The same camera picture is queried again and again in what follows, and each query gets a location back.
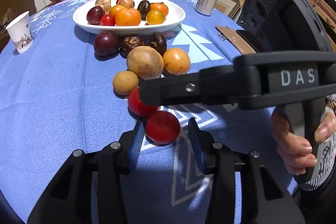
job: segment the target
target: brown round fruit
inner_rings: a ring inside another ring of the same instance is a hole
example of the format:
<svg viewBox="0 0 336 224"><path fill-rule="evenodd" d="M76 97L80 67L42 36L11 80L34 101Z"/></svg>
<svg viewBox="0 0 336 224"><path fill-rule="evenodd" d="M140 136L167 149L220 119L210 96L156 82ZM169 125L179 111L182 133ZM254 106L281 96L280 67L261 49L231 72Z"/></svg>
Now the brown round fruit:
<svg viewBox="0 0 336 224"><path fill-rule="evenodd" d="M139 46L146 46L146 43L140 39L137 35L129 35L120 39L119 52L123 58L127 58L127 55L131 50Z"/></svg>
<svg viewBox="0 0 336 224"><path fill-rule="evenodd" d="M134 8L135 3L133 0L119 0L118 5L122 5L126 8Z"/></svg>
<svg viewBox="0 0 336 224"><path fill-rule="evenodd" d="M190 70L190 58L180 48L170 48L163 55L165 70L172 75L183 75Z"/></svg>
<svg viewBox="0 0 336 224"><path fill-rule="evenodd" d="M104 31L97 34L93 41L94 52L101 57L117 53L119 46L118 36L111 31Z"/></svg>
<svg viewBox="0 0 336 224"><path fill-rule="evenodd" d="M108 4L107 2L105 2L105 3L102 2L102 3L98 4L97 6L103 8L105 15L109 14L109 11L111 9L111 4Z"/></svg>
<svg viewBox="0 0 336 224"><path fill-rule="evenodd" d="M139 84L138 76L131 71L121 71L114 76L113 89L119 95L129 95Z"/></svg>
<svg viewBox="0 0 336 224"><path fill-rule="evenodd" d="M150 10L146 15L146 21L148 25L162 24L166 20L163 12L159 10Z"/></svg>
<svg viewBox="0 0 336 224"><path fill-rule="evenodd" d="M96 0L95 5L99 6L101 3L108 3L111 5L111 0Z"/></svg>
<svg viewBox="0 0 336 224"><path fill-rule="evenodd" d="M148 38L147 46L154 48L163 56L167 50L167 41L162 32L153 32Z"/></svg>
<svg viewBox="0 0 336 224"><path fill-rule="evenodd" d="M126 8L124 6L121 6L121 5L114 5L110 9L109 14L112 15L112 16L116 16L116 14L123 9L126 9Z"/></svg>
<svg viewBox="0 0 336 224"><path fill-rule="evenodd" d="M134 8L120 10L115 16L117 26L139 26L140 22L141 14Z"/></svg>
<svg viewBox="0 0 336 224"><path fill-rule="evenodd" d="M144 80L159 78L164 64L162 56L153 48L139 46L127 56L127 68Z"/></svg>
<svg viewBox="0 0 336 224"><path fill-rule="evenodd" d="M139 3L138 9L141 14L141 19L146 20L146 15L151 10L151 5L148 0L142 0Z"/></svg>

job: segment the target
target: white paper cup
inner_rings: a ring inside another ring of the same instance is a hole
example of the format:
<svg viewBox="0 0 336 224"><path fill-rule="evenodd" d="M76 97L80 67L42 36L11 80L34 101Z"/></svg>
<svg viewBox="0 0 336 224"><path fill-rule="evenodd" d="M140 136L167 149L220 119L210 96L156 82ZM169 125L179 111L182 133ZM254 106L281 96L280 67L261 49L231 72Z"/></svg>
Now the white paper cup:
<svg viewBox="0 0 336 224"><path fill-rule="evenodd" d="M33 44L33 36L29 27L29 11L15 18L6 27L9 36L19 53L23 53Z"/></svg>

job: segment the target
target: picture frame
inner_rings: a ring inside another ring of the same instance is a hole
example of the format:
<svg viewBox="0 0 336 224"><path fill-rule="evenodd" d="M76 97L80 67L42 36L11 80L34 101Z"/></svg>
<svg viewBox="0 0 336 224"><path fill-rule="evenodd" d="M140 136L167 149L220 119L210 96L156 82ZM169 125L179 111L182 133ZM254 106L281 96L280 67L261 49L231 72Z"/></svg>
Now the picture frame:
<svg viewBox="0 0 336 224"><path fill-rule="evenodd" d="M216 0L215 8L233 18L241 8L239 0Z"/></svg>

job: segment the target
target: gripper handle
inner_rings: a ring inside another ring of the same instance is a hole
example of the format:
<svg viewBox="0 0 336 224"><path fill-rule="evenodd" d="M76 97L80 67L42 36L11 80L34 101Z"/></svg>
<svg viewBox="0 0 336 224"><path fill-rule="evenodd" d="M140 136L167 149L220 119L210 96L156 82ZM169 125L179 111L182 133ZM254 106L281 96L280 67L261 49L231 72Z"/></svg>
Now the gripper handle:
<svg viewBox="0 0 336 224"><path fill-rule="evenodd" d="M317 143L315 141L315 130L326 116L326 101L325 98L318 98L288 104L282 110L280 113L288 120L290 132L306 138L312 146L312 154L317 159L315 167L306 168L305 174L295 176L297 183L306 183L317 177L320 171L324 143Z"/></svg>

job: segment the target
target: patterned sleeve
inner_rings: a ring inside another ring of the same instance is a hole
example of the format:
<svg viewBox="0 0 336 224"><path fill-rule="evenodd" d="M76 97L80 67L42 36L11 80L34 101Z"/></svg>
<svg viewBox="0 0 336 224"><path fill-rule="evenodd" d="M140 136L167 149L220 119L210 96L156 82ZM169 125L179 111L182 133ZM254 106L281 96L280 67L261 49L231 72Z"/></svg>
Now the patterned sleeve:
<svg viewBox="0 0 336 224"><path fill-rule="evenodd" d="M334 111L329 107L325 108L325 112L334 113ZM324 141L324 146L319 175L307 183L300 184L299 187L303 191L315 190L321 186L330 175L334 166L336 153L336 132L334 132L329 139Z"/></svg>

